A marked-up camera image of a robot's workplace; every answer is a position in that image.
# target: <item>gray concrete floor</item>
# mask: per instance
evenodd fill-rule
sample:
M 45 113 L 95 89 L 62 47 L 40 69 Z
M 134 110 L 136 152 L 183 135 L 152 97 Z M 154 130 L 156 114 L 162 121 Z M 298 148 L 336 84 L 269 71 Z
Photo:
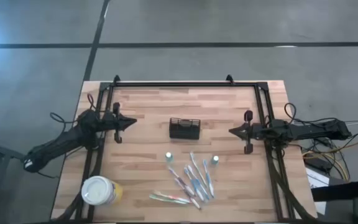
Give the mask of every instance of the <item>gray concrete floor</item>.
M 2 1 L 0 44 L 91 43 L 102 0 Z M 353 0 L 117 0 L 101 42 L 358 41 Z M 0 49 L 0 144 L 26 153 L 72 119 L 89 49 Z M 91 80 L 285 80 L 301 119 L 358 119 L 358 47 L 99 49 Z M 353 133 L 358 126 L 351 126 Z M 358 146 L 344 151 L 358 180 Z M 58 175 L 62 159 L 44 173 Z M 58 180 L 12 161 L 0 223 L 48 220 Z

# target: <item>small bottle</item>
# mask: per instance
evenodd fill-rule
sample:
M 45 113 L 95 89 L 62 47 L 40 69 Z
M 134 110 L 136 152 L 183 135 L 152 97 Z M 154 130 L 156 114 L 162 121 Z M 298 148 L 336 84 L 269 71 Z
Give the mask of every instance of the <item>small bottle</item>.
M 173 160 L 172 153 L 171 152 L 165 153 L 165 159 L 167 160 L 167 162 L 172 162 L 172 160 Z
M 212 165 L 217 165 L 219 162 L 219 156 L 213 156 L 211 159 L 211 164 Z

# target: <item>white lid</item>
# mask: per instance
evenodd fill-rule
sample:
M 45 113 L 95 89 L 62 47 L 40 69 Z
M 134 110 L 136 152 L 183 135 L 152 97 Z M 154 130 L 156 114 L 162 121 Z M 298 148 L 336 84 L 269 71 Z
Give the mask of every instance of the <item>white lid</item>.
M 94 176 L 86 181 L 81 189 L 84 201 L 90 205 L 101 205 L 105 203 L 112 194 L 112 186 L 108 179 Z

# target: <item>black basket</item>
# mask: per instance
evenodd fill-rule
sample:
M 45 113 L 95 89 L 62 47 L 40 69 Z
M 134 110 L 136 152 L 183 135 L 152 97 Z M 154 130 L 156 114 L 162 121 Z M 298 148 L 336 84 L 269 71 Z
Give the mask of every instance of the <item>black basket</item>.
M 199 139 L 201 120 L 170 118 L 169 137 L 179 139 Z

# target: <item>wooden table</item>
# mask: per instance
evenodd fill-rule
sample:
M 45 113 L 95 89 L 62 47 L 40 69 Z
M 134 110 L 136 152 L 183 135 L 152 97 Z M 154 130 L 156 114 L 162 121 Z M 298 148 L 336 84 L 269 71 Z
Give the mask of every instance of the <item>wooden table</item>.
M 84 82 L 78 113 L 90 107 L 86 94 L 98 96 L 100 82 Z M 275 117 L 288 119 L 288 102 L 283 81 L 268 81 Z M 95 222 L 271 222 L 276 221 L 272 190 L 263 142 L 254 141 L 254 152 L 244 155 L 245 142 L 228 132 L 243 123 L 245 110 L 254 112 L 259 122 L 255 93 L 247 87 L 199 88 L 115 88 L 113 102 L 120 102 L 121 113 L 137 118 L 136 124 L 121 134 L 122 144 L 114 142 L 114 132 L 106 136 L 101 175 L 124 187 L 119 204 L 96 207 Z M 201 120 L 200 140 L 170 139 L 169 119 Z M 182 206 L 149 199 L 153 190 L 166 194 L 184 193 L 173 181 L 165 163 L 165 153 L 172 152 L 172 167 L 188 182 L 183 172 L 191 164 L 189 152 L 201 160 L 219 156 L 219 165 L 210 167 L 216 198 L 203 205 Z M 74 199 L 81 185 L 85 150 L 66 159 L 53 207 L 52 217 L 59 216 Z M 285 149 L 290 188 L 307 211 L 316 216 L 301 152 Z

